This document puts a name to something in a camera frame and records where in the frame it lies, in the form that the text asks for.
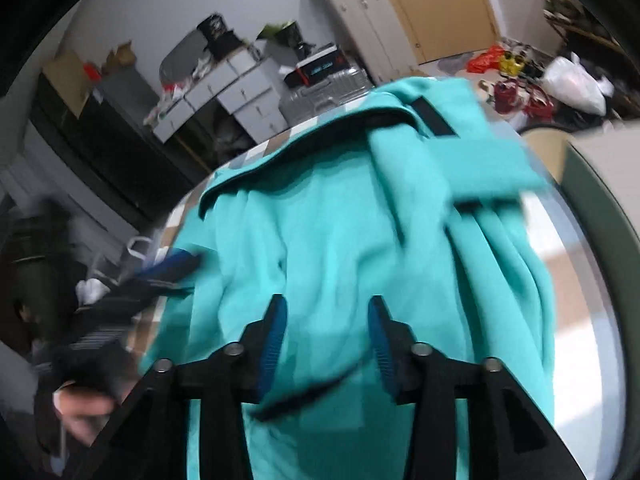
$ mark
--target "wooden door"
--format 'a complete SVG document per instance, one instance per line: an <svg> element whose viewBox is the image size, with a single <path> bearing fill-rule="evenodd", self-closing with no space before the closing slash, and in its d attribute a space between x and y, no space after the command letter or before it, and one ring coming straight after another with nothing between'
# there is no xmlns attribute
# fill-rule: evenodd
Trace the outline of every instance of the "wooden door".
<svg viewBox="0 0 640 480"><path fill-rule="evenodd" d="M418 63L488 48L497 39L487 0L390 1Z"/></svg>

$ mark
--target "white plastic bag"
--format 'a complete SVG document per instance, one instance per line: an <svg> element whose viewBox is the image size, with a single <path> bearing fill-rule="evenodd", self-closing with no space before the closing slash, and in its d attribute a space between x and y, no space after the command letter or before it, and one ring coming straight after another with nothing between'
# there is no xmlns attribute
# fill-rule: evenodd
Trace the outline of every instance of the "white plastic bag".
<svg viewBox="0 0 640 480"><path fill-rule="evenodd" d="M542 88L549 95L577 110L603 116L607 110L601 86L605 89L610 83L606 78L598 82L591 77L573 53L571 61L556 57L542 78Z"/></svg>

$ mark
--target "turquoise fabric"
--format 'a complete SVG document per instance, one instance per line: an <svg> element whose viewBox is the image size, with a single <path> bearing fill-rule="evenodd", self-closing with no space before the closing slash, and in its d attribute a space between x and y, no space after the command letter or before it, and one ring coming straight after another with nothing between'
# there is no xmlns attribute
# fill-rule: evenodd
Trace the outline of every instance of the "turquoise fabric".
<svg viewBox="0 0 640 480"><path fill-rule="evenodd" d="M433 137L407 107L419 96L458 138ZM213 256L193 295L168 301L142 369L159 357L205 358L281 293L289 322L273 399L360 357L369 346L367 302L381 294L393 318L447 356L503 359L552 419L552 285L518 199L546 183L516 142L492 137L464 80L404 79L373 91L354 113L363 110L401 112L407 122L354 128L324 150L216 174L174 244ZM474 199L482 207L473 212L453 207ZM198 415L194 402L190 480L198 478ZM412 406L391 403L372 362L297 416L266 426L245 417L254 477L400 479L412 415ZM459 419L458 478L466 478L463 412Z"/></svg>

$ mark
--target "metal screw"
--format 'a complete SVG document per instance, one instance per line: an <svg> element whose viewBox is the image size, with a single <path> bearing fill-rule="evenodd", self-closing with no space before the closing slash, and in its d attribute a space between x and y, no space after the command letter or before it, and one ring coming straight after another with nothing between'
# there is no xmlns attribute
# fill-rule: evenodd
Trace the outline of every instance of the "metal screw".
<svg viewBox="0 0 640 480"><path fill-rule="evenodd" d="M433 347L431 345L427 345L427 343L415 343L411 347L411 352L414 355L426 357L433 352Z"/></svg>
<svg viewBox="0 0 640 480"><path fill-rule="evenodd" d="M225 346L225 354L227 355L236 356L240 355L242 352L244 352L244 346L240 343L229 343Z"/></svg>
<svg viewBox="0 0 640 480"><path fill-rule="evenodd" d="M154 370L160 373L168 372L173 365L169 359L158 359L158 361L154 363Z"/></svg>
<svg viewBox="0 0 640 480"><path fill-rule="evenodd" d="M490 372L499 372L500 370L502 370L502 363L500 362L500 359L489 357L484 362L484 367Z"/></svg>

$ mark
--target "silver suitcase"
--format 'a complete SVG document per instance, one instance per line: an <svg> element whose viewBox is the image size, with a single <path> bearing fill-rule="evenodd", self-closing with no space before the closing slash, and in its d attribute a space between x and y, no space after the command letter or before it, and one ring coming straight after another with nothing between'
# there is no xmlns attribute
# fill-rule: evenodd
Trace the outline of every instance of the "silver suitcase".
<svg viewBox="0 0 640 480"><path fill-rule="evenodd" d="M289 123L296 126L312 117L342 106L373 88L366 72L358 67L340 70L313 86L300 88L280 99L280 111Z"/></svg>

